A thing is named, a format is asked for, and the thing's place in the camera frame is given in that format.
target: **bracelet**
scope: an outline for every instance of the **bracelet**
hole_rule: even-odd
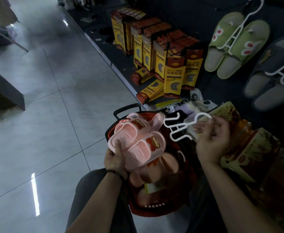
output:
[[[106,170],[106,172],[111,172],[111,173],[116,174],[117,176],[119,176],[119,178],[122,180],[122,182],[125,182],[125,181],[126,181],[126,180],[124,179],[124,177],[123,177],[119,172],[116,172],[115,170],[108,169],[108,170]]]

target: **person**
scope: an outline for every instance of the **person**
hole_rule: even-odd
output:
[[[192,216],[186,233],[282,232],[252,204],[246,189],[236,184],[233,181],[236,178],[231,178],[231,173],[219,164],[230,142],[229,123],[213,116],[207,122],[198,122],[194,128],[201,133],[196,150],[205,175],[189,196]],[[66,233],[136,232],[119,177],[128,178],[119,141],[115,155],[107,150],[104,166],[105,169],[93,170],[79,181]]]

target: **green slipper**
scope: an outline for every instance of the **green slipper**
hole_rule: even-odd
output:
[[[218,23],[211,43],[209,45],[208,55],[204,63],[204,68],[208,72],[213,72],[218,69],[223,59],[225,58],[225,53],[228,48],[218,49],[223,47],[227,40],[231,37],[234,31],[239,25],[242,24],[245,19],[244,15],[239,12],[232,12],[225,15]]]
[[[265,45],[270,28],[263,20],[249,23],[242,31],[235,44],[227,52],[217,70],[221,79],[230,78],[242,65],[248,62]]]

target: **dark pants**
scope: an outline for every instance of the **dark pants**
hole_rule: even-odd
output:
[[[237,180],[238,186],[242,185],[241,181],[234,176],[235,173],[228,171],[228,174],[235,182]],[[69,228],[81,213],[104,176],[105,169],[98,169],[89,172],[79,181],[66,228]],[[206,176],[203,175],[198,179],[189,198],[192,216],[186,233],[227,232]],[[110,230],[110,233],[120,232],[136,232],[124,188],[119,194]]]

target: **black basket handle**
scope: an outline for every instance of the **black basket handle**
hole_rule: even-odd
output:
[[[121,119],[120,119],[119,117],[117,117],[117,115],[118,115],[119,113],[124,112],[124,111],[126,111],[126,110],[128,110],[128,109],[135,108],[135,107],[139,107],[140,112],[142,112],[141,105],[140,105],[139,103],[135,103],[135,104],[127,105],[127,106],[124,106],[124,107],[122,107],[122,108],[120,108],[120,109],[117,109],[117,110],[113,113],[113,115],[114,115],[115,118],[117,118],[118,121],[120,121]]]

